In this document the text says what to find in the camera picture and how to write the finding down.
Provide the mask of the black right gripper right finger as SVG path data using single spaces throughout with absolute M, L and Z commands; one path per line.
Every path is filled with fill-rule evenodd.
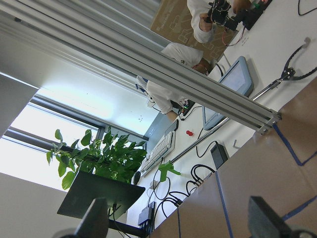
M 260 196 L 251 196 L 249 199 L 248 228 L 252 238 L 297 237 L 297 233 Z

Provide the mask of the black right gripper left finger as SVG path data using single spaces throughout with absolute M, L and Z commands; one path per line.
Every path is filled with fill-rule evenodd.
M 75 238 L 105 238 L 108 232 L 106 198 L 95 198 L 77 227 Z

